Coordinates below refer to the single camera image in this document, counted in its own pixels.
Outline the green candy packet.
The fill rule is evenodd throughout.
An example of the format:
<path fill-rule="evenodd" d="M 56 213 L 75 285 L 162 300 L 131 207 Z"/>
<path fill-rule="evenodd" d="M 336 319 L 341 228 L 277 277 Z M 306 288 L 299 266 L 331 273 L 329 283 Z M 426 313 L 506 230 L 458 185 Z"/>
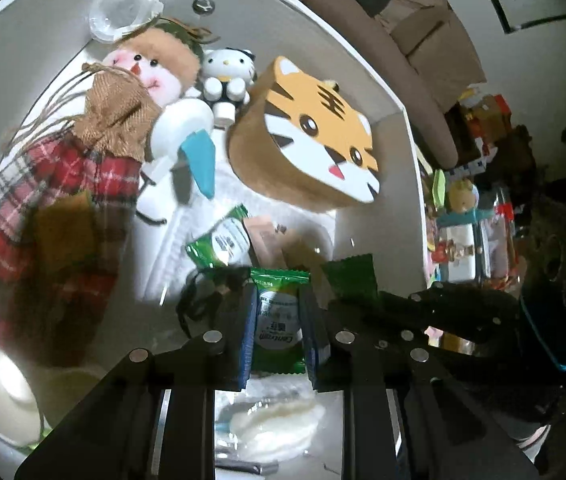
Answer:
<path fill-rule="evenodd" d="M 306 371 L 299 292 L 310 284 L 304 271 L 251 269 L 257 288 L 257 318 L 251 370 L 267 374 Z"/>

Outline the clear toothbrush case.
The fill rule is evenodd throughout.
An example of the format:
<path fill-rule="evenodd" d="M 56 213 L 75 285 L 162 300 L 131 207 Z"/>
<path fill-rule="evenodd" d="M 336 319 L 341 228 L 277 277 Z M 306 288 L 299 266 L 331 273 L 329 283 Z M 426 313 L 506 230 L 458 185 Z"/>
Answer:
<path fill-rule="evenodd" d="M 253 376 L 239 392 L 215 392 L 215 452 L 240 462 L 292 460 L 309 448 L 324 415 L 307 376 Z"/>

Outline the clear plastic cup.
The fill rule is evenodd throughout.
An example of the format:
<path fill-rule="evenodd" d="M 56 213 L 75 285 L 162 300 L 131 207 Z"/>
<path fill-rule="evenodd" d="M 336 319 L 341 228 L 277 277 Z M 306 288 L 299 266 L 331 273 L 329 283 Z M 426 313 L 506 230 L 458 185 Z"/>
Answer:
<path fill-rule="evenodd" d="M 91 36 L 101 44 L 117 44 L 161 16 L 161 0 L 93 0 L 88 23 Z"/>

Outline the tiger face box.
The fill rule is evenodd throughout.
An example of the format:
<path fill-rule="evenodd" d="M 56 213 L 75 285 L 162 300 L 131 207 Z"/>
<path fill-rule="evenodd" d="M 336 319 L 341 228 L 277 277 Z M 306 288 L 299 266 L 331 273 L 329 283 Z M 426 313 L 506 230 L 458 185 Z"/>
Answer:
<path fill-rule="evenodd" d="M 227 150 L 251 190 L 313 212 L 370 204 L 381 188 L 368 118 L 285 56 L 257 80 Z"/>

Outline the plaid scarecrow doll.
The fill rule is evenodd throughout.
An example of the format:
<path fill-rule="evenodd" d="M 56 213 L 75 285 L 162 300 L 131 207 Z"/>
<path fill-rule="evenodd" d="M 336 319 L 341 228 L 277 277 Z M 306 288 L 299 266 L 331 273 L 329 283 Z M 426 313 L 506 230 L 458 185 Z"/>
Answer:
<path fill-rule="evenodd" d="M 6 146 L 0 169 L 0 348 L 80 363 L 135 216 L 149 135 L 196 84 L 204 27 L 158 20 L 86 63 Z"/>

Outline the white storage tray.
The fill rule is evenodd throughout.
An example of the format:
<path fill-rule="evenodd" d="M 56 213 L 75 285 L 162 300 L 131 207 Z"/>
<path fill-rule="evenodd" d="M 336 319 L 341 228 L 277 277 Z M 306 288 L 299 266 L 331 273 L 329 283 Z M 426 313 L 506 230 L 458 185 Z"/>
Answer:
<path fill-rule="evenodd" d="M 134 75 L 102 70 L 89 34 L 94 0 L 0 2 L 0 212 L 19 256 L 0 276 L 0 348 L 26 374 L 102 366 L 149 342 L 138 296 L 165 230 L 135 217 L 136 188 L 158 107 Z M 193 18 L 193 0 L 161 0 Z M 335 78 L 379 143 L 382 192 L 332 214 L 337 250 L 378 252 L 379 280 L 401 292 L 424 282 L 409 107 L 428 96 L 384 28 L 353 0 L 213 0 L 226 42 L 277 54 Z"/>

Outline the brown sofa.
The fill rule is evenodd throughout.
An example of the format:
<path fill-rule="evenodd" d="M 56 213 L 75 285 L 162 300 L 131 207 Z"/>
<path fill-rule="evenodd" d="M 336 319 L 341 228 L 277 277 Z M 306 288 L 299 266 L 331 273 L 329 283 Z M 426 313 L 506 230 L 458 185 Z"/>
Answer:
<path fill-rule="evenodd" d="M 486 76 L 448 0 L 390 0 L 374 18 L 356 0 L 300 0 L 382 76 L 405 105 L 414 139 L 438 166 L 458 165 L 445 115 Z"/>

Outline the hello kitty figurine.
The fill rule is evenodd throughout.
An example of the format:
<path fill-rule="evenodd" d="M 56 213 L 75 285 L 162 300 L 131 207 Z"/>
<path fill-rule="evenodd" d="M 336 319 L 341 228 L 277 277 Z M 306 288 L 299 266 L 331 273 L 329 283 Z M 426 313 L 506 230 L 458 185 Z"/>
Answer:
<path fill-rule="evenodd" d="M 242 107 L 251 100 L 249 90 L 257 80 L 251 50 L 224 48 L 204 53 L 199 82 L 202 98 L 213 111 L 213 125 L 228 129 Z"/>

